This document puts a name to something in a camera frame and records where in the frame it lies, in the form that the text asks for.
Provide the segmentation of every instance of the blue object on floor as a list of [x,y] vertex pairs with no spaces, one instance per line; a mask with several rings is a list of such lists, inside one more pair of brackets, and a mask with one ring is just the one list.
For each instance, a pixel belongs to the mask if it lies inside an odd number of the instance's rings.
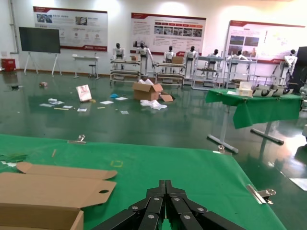
[[116,93],[111,94],[110,98],[117,98],[118,95]]

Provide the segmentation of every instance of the green table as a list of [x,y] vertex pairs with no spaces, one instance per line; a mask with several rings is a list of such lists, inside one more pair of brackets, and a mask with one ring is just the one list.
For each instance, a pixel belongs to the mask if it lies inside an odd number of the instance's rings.
[[[108,202],[84,208],[84,229],[90,230],[145,198],[159,180],[172,180],[189,199],[247,230],[285,230],[269,205],[260,205],[247,190],[251,181],[231,157],[209,150],[94,143],[0,135],[0,155],[37,164],[117,170],[117,182]],[[0,172],[16,168],[0,163]],[[168,221],[164,229],[169,230]]]
[[233,121],[236,129],[249,127],[256,123],[268,122],[265,132],[261,132],[254,128],[251,129],[251,132],[257,133],[258,135],[266,137],[279,144],[283,144],[283,140],[269,135],[272,121],[298,119],[301,106],[301,96],[289,94],[280,97],[251,98],[227,94],[228,91],[234,90],[209,90],[207,94],[207,103],[223,102],[223,104],[226,105],[220,138],[218,139],[213,135],[208,135],[208,138],[224,145],[229,150],[238,153],[238,149],[225,143],[229,109],[230,106],[235,106],[236,111]]

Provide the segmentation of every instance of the table leg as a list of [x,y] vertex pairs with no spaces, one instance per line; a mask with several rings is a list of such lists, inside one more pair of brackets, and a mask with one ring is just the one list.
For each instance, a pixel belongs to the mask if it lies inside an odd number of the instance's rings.
[[264,132],[261,132],[261,131],[259,131],[257,129],[254,129],[254,128],[252,128],[250,131],[252,133],[258,134],[259,136],[267,138],[267,139],[269,139],[269,140],[271,140],[273,142],[276,142],[276,143],[278,143],[280,145],[283,145],[284,144],[283,140],[281,140],[279,138],[276,138],[276,137],[273,137],[272,135],[269,135],[269,131],[270,131],[271,125],[272,125],[272,122],[268,122],[267,127],[266,127]]
[[229,110],[230,106],[226,106],[226,110],[224,112],[224,119],[223,119],[223,124],[222,124],[222,130],[221,130],[221,136],[220,139],[216,138],[215,136],[209,134],[207,138],[219,143],[220,145],[224,145],[227,149],[234,153],[239,153],[239,150],[236,149],[235,147],[232,147],[231,145],[225,143],[225,136],[226,136],[226,130],[227,130],[227,125],[228,125],[228,117],[229,117]]

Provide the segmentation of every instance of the red box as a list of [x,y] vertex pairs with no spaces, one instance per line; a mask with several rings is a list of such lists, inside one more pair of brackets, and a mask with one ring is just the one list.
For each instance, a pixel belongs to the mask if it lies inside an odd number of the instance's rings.
[[14,71],[16,70],[15,59],[2,58],[1,66],[5,71]]

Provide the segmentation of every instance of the flat screen tv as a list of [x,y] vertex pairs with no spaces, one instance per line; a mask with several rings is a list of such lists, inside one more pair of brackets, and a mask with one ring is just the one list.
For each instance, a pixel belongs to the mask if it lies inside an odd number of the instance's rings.
[[23,51],[60,53],[59,30],[19,27]]

